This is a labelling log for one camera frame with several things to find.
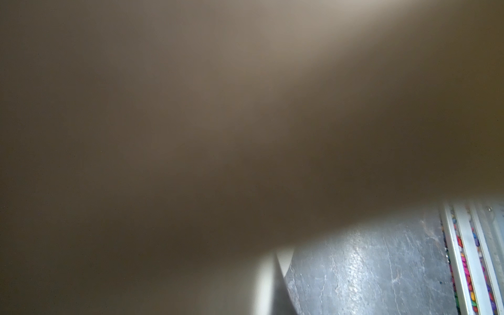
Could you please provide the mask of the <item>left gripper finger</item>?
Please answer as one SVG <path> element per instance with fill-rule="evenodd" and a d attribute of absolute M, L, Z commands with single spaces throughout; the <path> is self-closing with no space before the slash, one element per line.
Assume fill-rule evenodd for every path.
<path fill-rule="evenodd" d="M 283 277 L 278 257 L 274 256 L 271 315 L 297 315 Z"/>

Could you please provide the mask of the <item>cream cap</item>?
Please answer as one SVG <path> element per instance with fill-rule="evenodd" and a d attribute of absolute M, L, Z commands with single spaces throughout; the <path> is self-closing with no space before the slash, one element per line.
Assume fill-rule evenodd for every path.
<path fill-rule="evenodd" d="M 1 313 L 251 308 L 247 266 L 503 194 L 502 1 L 2 1 Z"/>

